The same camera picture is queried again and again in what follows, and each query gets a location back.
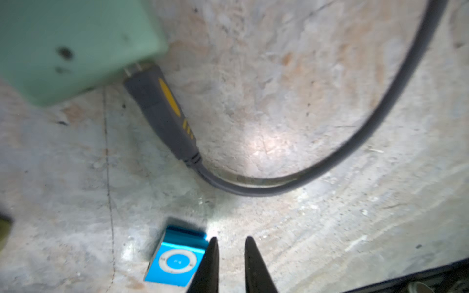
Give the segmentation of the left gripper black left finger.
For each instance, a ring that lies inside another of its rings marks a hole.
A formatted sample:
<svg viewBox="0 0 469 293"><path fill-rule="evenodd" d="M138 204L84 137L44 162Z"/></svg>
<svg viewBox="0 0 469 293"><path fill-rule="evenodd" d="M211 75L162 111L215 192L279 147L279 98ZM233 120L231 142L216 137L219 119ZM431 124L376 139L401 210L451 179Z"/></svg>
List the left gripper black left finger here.
<svg viewBox="0 0 469 293"><path fill-rule="evenodd" d="M209 245L194 275L187 293L219 292L219 246L216 237L210 239Z"/></svg>

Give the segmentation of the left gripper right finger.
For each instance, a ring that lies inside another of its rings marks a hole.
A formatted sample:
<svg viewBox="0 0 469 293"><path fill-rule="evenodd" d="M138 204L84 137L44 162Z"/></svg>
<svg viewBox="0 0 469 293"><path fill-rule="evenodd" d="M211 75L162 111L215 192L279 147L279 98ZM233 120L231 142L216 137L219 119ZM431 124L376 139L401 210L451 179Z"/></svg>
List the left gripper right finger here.
<svg viewBox="0 0 469 293"><path fill-rule="evenodd" d="M253 237L245 241L245 290L247 293L278 293Z"/></svg>

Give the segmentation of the blue mp3 player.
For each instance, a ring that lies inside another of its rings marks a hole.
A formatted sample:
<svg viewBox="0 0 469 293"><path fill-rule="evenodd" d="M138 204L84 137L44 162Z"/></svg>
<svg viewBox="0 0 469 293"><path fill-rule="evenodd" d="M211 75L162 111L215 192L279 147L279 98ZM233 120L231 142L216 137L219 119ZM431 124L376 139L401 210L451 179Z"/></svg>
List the blue mp3 player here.
<svg viewBox="0 0 469 293"><path fill-rule="evenodd" d="M208 244L204 232L167 226L147 267L144 281L186 287L197 272Z"/></svg>

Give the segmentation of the green charger cube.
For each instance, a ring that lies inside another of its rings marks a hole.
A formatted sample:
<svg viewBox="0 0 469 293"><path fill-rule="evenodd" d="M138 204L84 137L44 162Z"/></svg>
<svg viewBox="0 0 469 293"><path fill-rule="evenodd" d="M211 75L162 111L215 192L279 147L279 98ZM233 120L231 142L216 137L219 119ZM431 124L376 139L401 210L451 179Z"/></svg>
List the green charger cube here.
<svg viewBox="0 0 469 293"><path fill-rule="evenodd" d="M149 1L1 2L1 79L36 106L106 84L168 48Z"/></svg>

